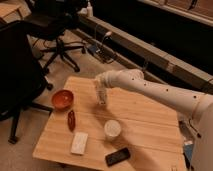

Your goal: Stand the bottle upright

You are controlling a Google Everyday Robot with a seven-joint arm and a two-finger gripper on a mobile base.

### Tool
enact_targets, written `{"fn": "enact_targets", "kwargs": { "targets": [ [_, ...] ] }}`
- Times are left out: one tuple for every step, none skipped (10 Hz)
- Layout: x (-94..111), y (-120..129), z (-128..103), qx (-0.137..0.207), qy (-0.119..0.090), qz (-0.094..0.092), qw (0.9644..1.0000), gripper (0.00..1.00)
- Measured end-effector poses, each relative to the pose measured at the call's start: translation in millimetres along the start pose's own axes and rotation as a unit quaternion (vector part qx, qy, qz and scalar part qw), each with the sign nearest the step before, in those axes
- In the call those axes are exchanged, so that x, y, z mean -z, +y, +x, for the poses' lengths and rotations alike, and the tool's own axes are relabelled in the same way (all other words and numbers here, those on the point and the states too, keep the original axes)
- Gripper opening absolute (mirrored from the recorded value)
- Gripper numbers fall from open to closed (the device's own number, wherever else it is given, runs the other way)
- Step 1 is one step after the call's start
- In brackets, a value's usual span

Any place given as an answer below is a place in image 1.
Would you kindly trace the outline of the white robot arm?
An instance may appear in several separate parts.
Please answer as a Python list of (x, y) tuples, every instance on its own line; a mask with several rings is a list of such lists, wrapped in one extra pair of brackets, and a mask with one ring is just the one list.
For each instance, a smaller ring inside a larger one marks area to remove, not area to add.
[(107, 88), (119, 87), (170, 107), (198, 125), (192, 152), (194, 171), (213, 171), (213, 95), (144, 79), (139, 69), (109, 70), (94, 78), (99, 103), (107, 103)]

